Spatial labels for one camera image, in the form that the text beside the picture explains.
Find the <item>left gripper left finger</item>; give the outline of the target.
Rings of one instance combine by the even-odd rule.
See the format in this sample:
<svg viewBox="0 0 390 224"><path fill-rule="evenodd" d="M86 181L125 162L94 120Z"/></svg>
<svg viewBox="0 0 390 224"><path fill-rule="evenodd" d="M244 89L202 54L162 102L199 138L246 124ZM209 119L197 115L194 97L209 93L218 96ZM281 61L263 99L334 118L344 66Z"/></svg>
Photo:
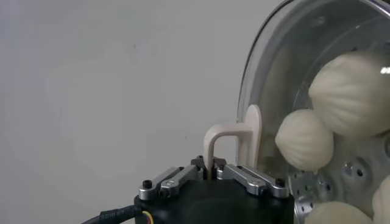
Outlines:
<svg viewBox="0 0 390 224"><path fill-rule="evenodd" d="M186 167L170 167L151 180L144 180L139 187L138 197L143 201L158 197L168 198L178 195L187 182L204 179L204 159L199 155Z"/></svg>

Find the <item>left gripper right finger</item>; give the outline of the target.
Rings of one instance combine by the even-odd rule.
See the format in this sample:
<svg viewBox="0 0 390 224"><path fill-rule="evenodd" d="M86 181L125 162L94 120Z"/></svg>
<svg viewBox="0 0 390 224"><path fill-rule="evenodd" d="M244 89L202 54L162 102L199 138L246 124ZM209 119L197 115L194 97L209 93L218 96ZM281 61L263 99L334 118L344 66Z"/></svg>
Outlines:
<svg viewBox="0 0 390 224"><path fill-rule="evenodd" d="M214 157L213 192L219 195L249 194L253 197L270 195L277 199L289 197L289 189L282 178L273 178L249 166L227 164L225 159Z"/></svg>

